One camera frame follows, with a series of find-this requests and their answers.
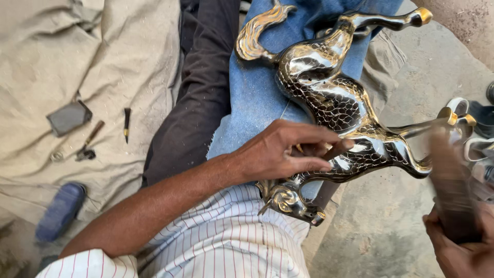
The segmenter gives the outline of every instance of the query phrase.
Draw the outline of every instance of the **blue denim cloth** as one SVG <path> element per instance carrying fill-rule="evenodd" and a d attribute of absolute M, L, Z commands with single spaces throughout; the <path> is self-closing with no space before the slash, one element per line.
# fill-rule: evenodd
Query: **blue denim cloth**
<path fill-rule="evenodd" d="M 261 45 L 273 52 L 314 37 L 317 20 L 336 19 L 349 10 L 394 15 L 402 0 L 281 0 L 293 4 L 298 11 L 291 12 L 285 22 L 265 30 Z M 246 22 L 273 7 L 272 0 L 254 0 Z M 360 78 L 367 47 L 371 37 L 354 40 L 342 65 L 343 73 Z M 207 154 L 213 158 L 229 153 L 264 130 L 276 119 L 308 122 L 308 116 L 295 103 L 289 102 L 276 84 L 276 69 L 255 61 L 239 61 L 233 53 L 230 58 L 230 98 L 232 113 L 221 120 Z"/>

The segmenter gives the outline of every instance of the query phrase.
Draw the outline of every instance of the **beige cloth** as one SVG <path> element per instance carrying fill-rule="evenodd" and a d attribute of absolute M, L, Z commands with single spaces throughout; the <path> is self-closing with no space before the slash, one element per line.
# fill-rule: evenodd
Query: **beige cloth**
<path fill-rule="evenodd" d="M 21 0 L 0 7 L 0 206 L 37 223 L 64 183 L 86 185 L 79 219 L 135 192 L 153 134 L 172 108 L 178 0 Z M 90 123 L 62 138 L 46 115 L 80 92 Z M 129 143 L 124 107 L 131 107 Z M 90 144 L 75 154 L 98 120 Z M 50 155 L 61 151 L 61 162 Z"/>

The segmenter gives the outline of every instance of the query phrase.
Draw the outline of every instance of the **white striped shirt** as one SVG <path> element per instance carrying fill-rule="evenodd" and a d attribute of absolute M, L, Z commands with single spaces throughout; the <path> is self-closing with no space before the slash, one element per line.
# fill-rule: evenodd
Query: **white striped shirt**
<path fill-rule="evenodd" d="M 139 254 L 101 249 L 51 263 L 38 278 L 309 277 L 300 244 L 309 224 L 268 209 L 253 185 L 224 189 L 161 230 Z"/>

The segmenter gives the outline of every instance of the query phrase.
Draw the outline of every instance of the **polished metal surface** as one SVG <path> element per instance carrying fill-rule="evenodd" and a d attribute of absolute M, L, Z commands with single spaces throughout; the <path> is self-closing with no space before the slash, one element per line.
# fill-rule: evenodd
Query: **polished metal surface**
<path fill-rule="evenodd" d="M 276 181 L 259 181 L 267 208 L 305 220 L 318 226 L 325 218 L 321 208 L 306 203 L 300 195 L 301 187 L 309 181 L 328 180 L 347 182 L 365 173 L 388 166 L 397 166 L 416 178 L 425 178 L 431 171 L 428 157 L 414 159 L 405 138 L 417 136 L 434 123 L 457 123 L 470 126 L 455 128 L 457 133 L 471 133 L 475 120 L 469 115 L 457 116 L 445 107 L 438 119 L 405 127 L 387 128 L 376 117 L 369 96 L 362 85 L 340 71 L 341 64 L 355 35 L 355 30 L 366 26 L 383 26 L 401 30 L 428 23 L 432 14 L 418 8 L 403 16 L 346 13 L 335 26 L 319 33 L 320 38 L 293 44 L 274 54 L 264 49 L 258 38 L 268 26 L 284 21 L 293 5 L 281 5 L 274 0 L 273 9 L 252 18 L 239 33 L 235 53 L 242 60 L 267 60 L 278 66 L 277 77 L 285 96 L 299 104 L 317 125 L 328 127 L 341 138 L 353 139 L 355 146 L 331 160 L 330 172 L 305 172 Z M 369 28 L 359 35 L 369 34 Z"/>

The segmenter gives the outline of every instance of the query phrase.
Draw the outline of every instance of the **horse figurine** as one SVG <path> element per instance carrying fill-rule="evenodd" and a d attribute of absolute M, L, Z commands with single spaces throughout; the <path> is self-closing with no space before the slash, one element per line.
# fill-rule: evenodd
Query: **horse figurine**
<path fill-rule="evenodd" d="M 327 180 L 343 183 L 368 172 L 397 166 L 415 178 L 425 178 L 431 172 L 429 157 L 414 159 L 406 138 L 417 136 L 439 122 L 455 128 L 469 137 L 475 120 L 468 114 L 456 115 L 445 107 L 436 120 L 404 127 L 387 128 L 376 117 L 369 96 L 362 85 L 341 73 L 340 68 L 354 36 L 370 33 L 370 26 L 383 26 L 399 31 L 408 26 L 427 24 L 432 13 L 420 7 L 402 16 L 382 16 L 359 12 L 339 16 L 332 28 L 320 38 L 295 43 L 280 53 L 271 53 L 258 41 L 261 32 L 283 22 L 293 5 L 274 0 L 274 7 L 252 18 L 240 31 L 235 53 L 239 59 L 264 59 L 277 66 L 279 85 L 285 96 L 300 105 L 317 125 L 353 139 L 355 146 L 330 162 L 329 172 L 304 172 L 280 180 L 258 181 L 267 208 L 318 226 L 325 218 L 322 208 L 306 203 L 300 189 L 309 181 Z"/>

